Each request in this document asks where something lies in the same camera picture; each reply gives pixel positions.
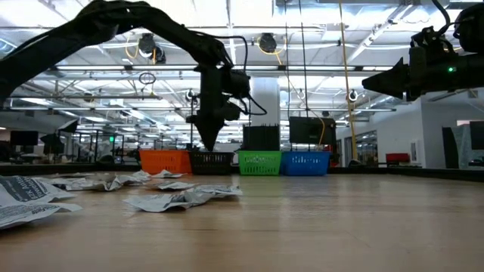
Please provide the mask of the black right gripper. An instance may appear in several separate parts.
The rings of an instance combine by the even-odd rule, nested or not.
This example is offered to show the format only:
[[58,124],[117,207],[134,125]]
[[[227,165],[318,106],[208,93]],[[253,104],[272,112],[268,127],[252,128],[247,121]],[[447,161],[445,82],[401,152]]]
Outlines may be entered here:
[[426,51],[416,47],[410,49],[409,55],[409,65],[401,57],[389,70],[364,79],[362,86],[369,91],[402,99],[408,81],[408,101],[434,91],[484,87],[484,54],[444,54],[428,62]]

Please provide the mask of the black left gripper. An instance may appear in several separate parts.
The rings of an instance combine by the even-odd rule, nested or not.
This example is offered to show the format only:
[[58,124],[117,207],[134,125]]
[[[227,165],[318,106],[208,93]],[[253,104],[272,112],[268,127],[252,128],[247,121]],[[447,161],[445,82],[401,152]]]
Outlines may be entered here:
[[[217,68],[216,66],[198,65],[194,71],[200,73],[200,93],[203,99],[216,101],[224,92],[222,79],[225,71],[232,70],[228,66]],[[207,150],[214,150],[216,139],[220,130],[225,126],[224,123],[213,123],[209,126],[203,122],[195,124],[200,135],[201,142]]]

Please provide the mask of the white packet black label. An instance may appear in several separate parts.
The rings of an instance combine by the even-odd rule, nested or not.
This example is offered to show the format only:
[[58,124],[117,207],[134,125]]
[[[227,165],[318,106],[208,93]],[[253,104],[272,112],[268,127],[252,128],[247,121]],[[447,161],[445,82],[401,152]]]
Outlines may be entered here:
[[89,187],[93,190],[115,191],[120,189],[124,183],[131,180],[128,175],[97,174],[86,178]]
[[151,175],[152,178],[180,178],[184,176],[184,174],[180,173],[171,173],[167,170],[162,170],[160,173]]
[[189,184],[179,181],[164,181],[156,184],[149,184],[147,187],[154,190],[188,190],[195,184]]
[[66,203],[16,204],[0,207],[0,230],[47,218],[56,212],[76,212],[82,207]]
[[0,206],[72,199],[76,195],[24,176],[0,176]]
[[239,186],[221,184],[201,184],[188,189],[189,192],[209,194],[214,198],[227,196],[242,196],[243,192]]
[[205,200],[191,193],[183,193],[130,196],[123,202],[145,212],[165,212],[171,208],[189,209],[204,204]]
[[48,184],[67,191],[95,190],[98,188],[94,181],[86,178],[55,178],[49,180]]

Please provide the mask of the black plastic bin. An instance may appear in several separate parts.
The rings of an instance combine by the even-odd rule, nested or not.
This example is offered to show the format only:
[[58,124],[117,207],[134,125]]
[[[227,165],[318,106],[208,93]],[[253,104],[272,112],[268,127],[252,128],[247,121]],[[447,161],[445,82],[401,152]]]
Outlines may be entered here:
[[189,153],[191,171],[194,175],[229,175],[234,153],[198,152]]

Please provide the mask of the black stacked crates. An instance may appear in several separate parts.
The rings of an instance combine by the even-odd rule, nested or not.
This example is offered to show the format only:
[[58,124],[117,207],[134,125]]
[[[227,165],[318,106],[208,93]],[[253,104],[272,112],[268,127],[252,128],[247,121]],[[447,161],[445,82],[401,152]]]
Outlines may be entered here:
[[279,151],[280,126],[244,126],[242,150]]

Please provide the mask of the orange plastic bin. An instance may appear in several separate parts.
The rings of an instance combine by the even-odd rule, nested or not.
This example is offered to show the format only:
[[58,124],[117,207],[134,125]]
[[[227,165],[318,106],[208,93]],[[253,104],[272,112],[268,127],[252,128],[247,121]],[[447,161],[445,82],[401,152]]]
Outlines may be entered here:
[[187,150],[141,150],[141,168],[151,175],[162,170],[175,174],[190,174],[191,162]]

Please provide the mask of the white square pillar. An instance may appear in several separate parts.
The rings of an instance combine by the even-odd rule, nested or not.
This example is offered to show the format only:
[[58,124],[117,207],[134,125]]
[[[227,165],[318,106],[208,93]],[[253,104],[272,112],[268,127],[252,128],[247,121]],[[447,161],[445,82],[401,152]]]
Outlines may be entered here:
[[278,125],[280,121],[280,87],[278,79],[256,77],[252,79],[252,97],[267,111],[263,116],[252,116],[254,126]]

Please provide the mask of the red box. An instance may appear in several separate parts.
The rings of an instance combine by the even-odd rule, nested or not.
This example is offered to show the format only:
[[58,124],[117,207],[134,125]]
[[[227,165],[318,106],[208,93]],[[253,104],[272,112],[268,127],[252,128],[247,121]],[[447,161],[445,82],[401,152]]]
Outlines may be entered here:
[[408,153],[387,153],[386,154],[386,163],[387,164],[400,164],[400,163],[409,163],[411,161],[411,157]]

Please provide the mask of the black standing panel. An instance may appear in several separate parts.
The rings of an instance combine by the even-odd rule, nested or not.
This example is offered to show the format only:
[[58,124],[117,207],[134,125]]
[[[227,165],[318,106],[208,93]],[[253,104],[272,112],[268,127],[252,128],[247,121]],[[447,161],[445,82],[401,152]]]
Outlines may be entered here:
[[445,167],[459,169],[458,147],[451,127],[442,127]]

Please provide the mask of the black monitor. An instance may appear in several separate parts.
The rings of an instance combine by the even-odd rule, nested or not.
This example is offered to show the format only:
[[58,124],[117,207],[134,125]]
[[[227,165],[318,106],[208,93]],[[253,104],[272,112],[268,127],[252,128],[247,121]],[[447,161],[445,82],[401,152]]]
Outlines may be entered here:
[[39,142],[37,131],[11,131],[10,143],[14,146],[35,146]]
[[484,150],[484,121],[470,122],[470,142],[473,150]]
[[331,118],[291,116],[289,128],[292,144],[334,145],[337,141],[336,122]]

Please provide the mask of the blue plastic bin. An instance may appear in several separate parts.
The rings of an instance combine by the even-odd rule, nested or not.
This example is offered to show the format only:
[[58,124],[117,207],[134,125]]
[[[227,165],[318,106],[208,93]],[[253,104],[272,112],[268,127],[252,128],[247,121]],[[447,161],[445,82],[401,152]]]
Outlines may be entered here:
[[325,176],[330,165],[330,152],[284,151],[282,174],[286,176]]

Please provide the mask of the long light bar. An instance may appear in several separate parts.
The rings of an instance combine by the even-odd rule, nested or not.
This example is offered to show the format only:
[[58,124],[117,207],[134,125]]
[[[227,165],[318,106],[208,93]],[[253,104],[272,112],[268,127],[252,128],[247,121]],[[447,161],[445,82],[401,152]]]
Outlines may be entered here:
[[[153,70],[153,71],[183,71],[183,70],[194,70],[196,65],[65,65],[56,66],[54,70],[71,70],[71,71],[108,71],[108,70]],[[348,66],[348,71],[364,71],[364,72],[383,72],[390,70],[392,66]],[[303,66],[303,65],[293,65],[293,66],[282,66],[282,65],[247,65],[246,71],[325,71],[325,72],[336,72],[344,71],[344,66]]]

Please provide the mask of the black softbox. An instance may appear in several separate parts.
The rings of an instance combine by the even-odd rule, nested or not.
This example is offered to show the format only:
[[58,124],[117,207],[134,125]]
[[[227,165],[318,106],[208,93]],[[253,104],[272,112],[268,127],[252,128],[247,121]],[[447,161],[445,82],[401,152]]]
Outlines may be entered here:
[[77,130],[77,126],[79,124],[78,119],[71,120],[69,122],[64,123],[62,126],[57,128],[58,132],[66,132],[66,133],[75,133]]

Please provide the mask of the black studio lamp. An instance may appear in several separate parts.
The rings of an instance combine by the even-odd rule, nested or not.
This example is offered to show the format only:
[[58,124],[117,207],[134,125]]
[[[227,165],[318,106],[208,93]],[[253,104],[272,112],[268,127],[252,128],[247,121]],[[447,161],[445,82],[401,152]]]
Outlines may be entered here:
[[41,142],[44,144],[43,153],[45,155],[54,154],[60,155],[64,153],[64,143],[61,140],[61,136],[58,134],[46,134],[40,137]]

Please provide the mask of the black aluminium table frame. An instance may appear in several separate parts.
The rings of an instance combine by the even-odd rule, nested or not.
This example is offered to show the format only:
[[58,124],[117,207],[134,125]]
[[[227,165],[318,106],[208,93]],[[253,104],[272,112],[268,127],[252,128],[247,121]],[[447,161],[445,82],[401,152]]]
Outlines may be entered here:
[[[52,165],[0,165],[0,175],[51,175],[76,172],[136,172],[138,165],[102,165],[102,164],[52,164]],[[330,175],[404,175],[419,178],[439,178],[455,181],[484,183],[484,170],[432,169],[413,167],[390,168],[329,168]]]

